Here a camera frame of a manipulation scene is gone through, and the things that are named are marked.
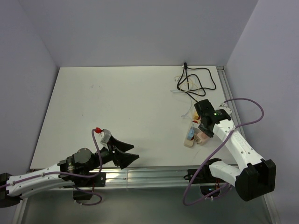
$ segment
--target gray wall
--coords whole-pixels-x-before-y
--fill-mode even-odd
[[[257,0],[20,0],[60,67],[225,65]]]
[[[299,1],[259,0],[227,64],[234,97],[256,99],[264,119],[245,128],[265,158],[277,165],[274,199],[283,223],[299,221]],[[259,116],[238,104],[242,121]]]
[[[57,67],[17,0],[0,0],[0,173],[29,168]],[[15,207],[0,209],[0,223]]]

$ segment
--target small container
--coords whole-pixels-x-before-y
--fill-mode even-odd
[[[203,133],[201,130],[194,136],[194,140],[197,144],[204,145],[210,140],[210,137]]]

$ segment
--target black cable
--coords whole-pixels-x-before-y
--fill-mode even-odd
[[[214,87],[213,88],[203,87],[202,84],[201,84],[201,81],[200,81],[199,77],[196,74],[188,75],[187,74],[187,69],[190,69],[190,70],[207,70],[209,72],[209,75],[210,75],[210,78],[212,80],[212,83],[214,84]],[[188,77],[191,77],[191,76],[195,76],[197,78],[197,80],[198,80],[198,82],[200,84],[200,88],[198,88],[198,89],[190,89]],[[185,80],[187,80],[188,90],[183,90],[182,88],[179,87]],[[190,96],[192,99],[195,100],[195,98],[193,98],[190,94],[199,95],[201,97],[204,97],[206,95],[206,91],[205,90],[216,90],[216,88],[217,88],[216,83],[213,80],[212,73],[211,73],[211,71],[209,69],[207,69],[207,68],[189,68],[188,65],[187,65],[187,63],[184,63],[183,73],[182,73],[182,75],[179,78],[178,83],[177,83],[177,89],[178,90],[185,92],[188,96]],[[200,90],[202,90],[204,92],[203,95],[194,92],[194,91],[200,91]]]

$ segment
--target white tabletop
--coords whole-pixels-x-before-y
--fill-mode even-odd
[[[208,66],[217,85],[205,97],[217,108],[225,100],[216,67]],[[188,71],[203,86],[213,87],[207,70]],[[176,89],[180,66],[61,68],[50,100],[31,169],[64,160],[80,148],[95,152],[91,129],[105,128],[140,158],[130,167],[199,165],[220,145],[217,137],[204,146],[183,145],[190,120],[181,118],[190,98]],[[224,147],[216,157],[236,164]],[[104,167],[114,167],[110,162]]]

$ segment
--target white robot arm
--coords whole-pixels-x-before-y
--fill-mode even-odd
[[[238,164],[236,168],[220,159],[212,159],[207,164],[208,169],[203,169],[203,172],[208,170],[209,174],[201,175],[211,175],[235,186],[244,201],[272,192],[275,186],[276,165],[272,160],[266,161],[240,132],[235,130],[230,117],[231,110],[226,105],[214,110],[207,99],[197,102],[194,106],[201,119],[199,128],[207,136],[216,135],[224,142],[234,130],[225,146]]]
[[[82,148],[46,169],[18,176],[0,174],[0,208],[16,205],[24,198],[53,188],[91,187],[92,183],[98,182],[101,186],[105,184],[106,174],[99,171],[92,175],[91,170],[109,161],[113,161],[115,166],[123,169],[139,158],[139,155],[126,153],[134,148],[133,145],[116,140],[109,130],[96,128],[93,132],[102,133],[103,148],[99,150],[95,142],[96,153],[92,153],[88,148]]]

